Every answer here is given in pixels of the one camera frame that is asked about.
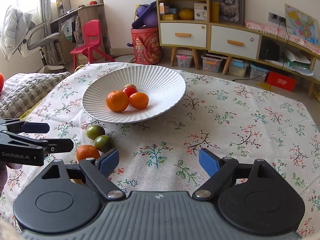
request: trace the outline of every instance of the power socket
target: power socket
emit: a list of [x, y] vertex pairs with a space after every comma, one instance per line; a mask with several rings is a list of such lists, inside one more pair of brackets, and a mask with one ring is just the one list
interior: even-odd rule
[[270, 13], [268, 14], [268, 21], [269, 22], [272, 22], [272, 23], [275, 23], [275, 24], [279, 24], [283, 27], [286, 27], [285, 25], [285, 18], [279, 16], [279, 15], [276, 15], [274, 13]]

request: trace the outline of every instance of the white ceramic plate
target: white ceramic plate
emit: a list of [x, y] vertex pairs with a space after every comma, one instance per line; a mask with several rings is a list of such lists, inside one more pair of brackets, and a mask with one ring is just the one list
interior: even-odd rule
[[[138, 92], [149, 97], [146, 109], [128, 106], [120, 113], [111, 111], [106, 104], [107, 95], [134, 84]], [[95, 81], [84, 93], [82, 105], [94, 119], [109, 123], [141, 122], [158, 116], [174, 107], [183, 97], [186, 83], [174, 70], [161, 66], [137, 65], [113, 71]]]

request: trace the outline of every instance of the green citrus fruit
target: green citrus fruit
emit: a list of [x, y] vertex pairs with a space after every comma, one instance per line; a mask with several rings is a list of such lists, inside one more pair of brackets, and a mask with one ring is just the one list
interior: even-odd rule
[[100, 135], [95, 140], [93, 145], [101, 152], [106, 153], [115, 147], [113, 139], [108, 135]]
[[137, 89], [137, 87], [136, 87], [134, 84], [126, 84], [124, 87], [125, 87], [125, 88], [126, 88], [126, 87], [134, 87], [135, 89]]
[[100, 125], [92, 125], [86, 131], [87, 137], [91, 140], [95, 140], [98, 136], [105, 135], [105, 133], [104, 128]]

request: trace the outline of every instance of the white box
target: white box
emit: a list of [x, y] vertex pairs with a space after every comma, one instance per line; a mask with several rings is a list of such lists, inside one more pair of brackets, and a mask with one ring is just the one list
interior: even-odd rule
[[195, 3], [195, 20], [206, 21], [207, 20], [207, 4]]
[[169, 13], [169, 6], [165, 6], [164, 3], [159, 4], [159, 12], [160, 14], [166, 14]]

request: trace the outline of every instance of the wooden cabinet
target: wooden cabinet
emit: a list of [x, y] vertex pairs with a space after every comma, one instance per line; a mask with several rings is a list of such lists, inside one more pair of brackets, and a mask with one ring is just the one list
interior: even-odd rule
[[207, 25], [193, 23], [160, 23], [161, 45], [207, 47]]
[[259, 38], [260, 35], [255, 33], [212, 25], [210, 51], [255, 60]]

